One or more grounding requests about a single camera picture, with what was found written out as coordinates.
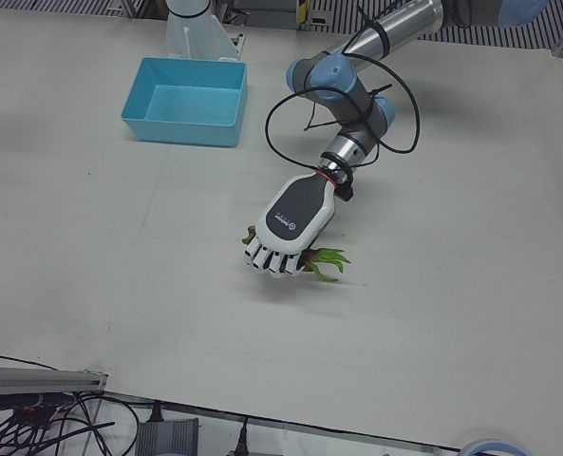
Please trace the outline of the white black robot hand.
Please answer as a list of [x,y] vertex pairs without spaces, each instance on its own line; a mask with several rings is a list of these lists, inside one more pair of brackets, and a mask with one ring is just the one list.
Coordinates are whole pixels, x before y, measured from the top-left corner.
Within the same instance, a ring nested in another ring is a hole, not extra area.
[[334,184],[320,172],[288,180],[253,225],[245,247],[247,263],[259,274],[296,276],[302,258],[332,218]]

